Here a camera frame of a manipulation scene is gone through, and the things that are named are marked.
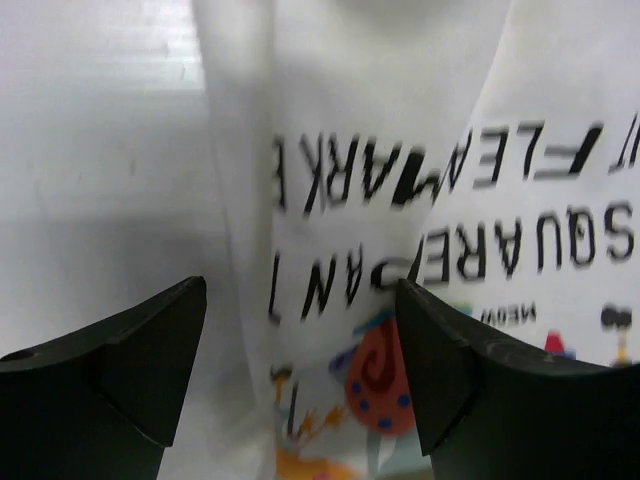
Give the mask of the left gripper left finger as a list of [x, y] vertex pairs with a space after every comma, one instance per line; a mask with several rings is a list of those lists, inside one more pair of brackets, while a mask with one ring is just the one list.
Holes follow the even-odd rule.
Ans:
[[189, 277], [1, 359], [4, 479], [155, 479], [173, 445], [206, 313]]

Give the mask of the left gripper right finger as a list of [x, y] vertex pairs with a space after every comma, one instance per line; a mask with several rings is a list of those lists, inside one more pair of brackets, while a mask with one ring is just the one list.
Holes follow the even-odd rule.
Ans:
[[639, 369], [519, 341], [402, 280], [396, 322], [438, 479], [635, 479]]

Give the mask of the white t-shirt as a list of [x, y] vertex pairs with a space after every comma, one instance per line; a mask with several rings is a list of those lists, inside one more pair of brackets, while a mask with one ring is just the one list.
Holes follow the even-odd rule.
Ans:
[[411, 281], [639, 369], [635, 1], [194, 5], [258, 411], [255, 479], [438, 479]]

